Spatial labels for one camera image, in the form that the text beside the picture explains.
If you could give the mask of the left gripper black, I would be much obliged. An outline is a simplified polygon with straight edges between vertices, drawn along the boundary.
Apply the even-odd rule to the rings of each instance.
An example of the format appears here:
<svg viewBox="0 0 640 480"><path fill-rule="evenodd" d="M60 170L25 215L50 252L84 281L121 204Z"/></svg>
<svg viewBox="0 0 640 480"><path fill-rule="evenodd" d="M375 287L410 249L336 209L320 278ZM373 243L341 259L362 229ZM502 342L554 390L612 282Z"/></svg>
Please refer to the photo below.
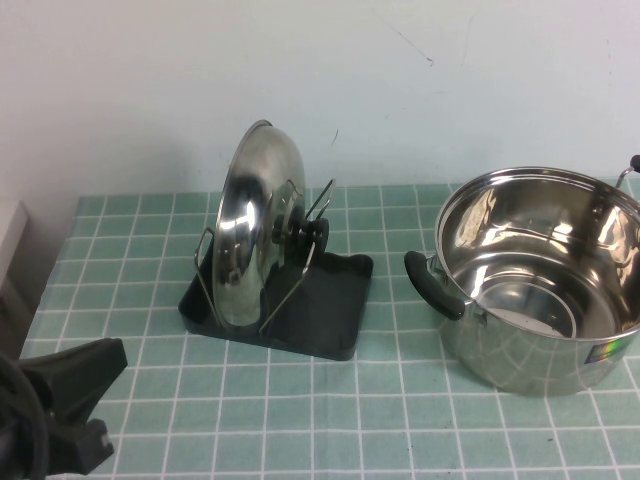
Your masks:
<svg viewBox="0 0 640 480"><path fill-rule="evenodd" d="M88 475L113 455L106 423L88 419L125 370L121 339L103 338L54 354L22 359L19 367L44 402L44 410L58 423L49 425L49 433L46 427L31 427L16 419L3 424L2 479Z"/></svg>

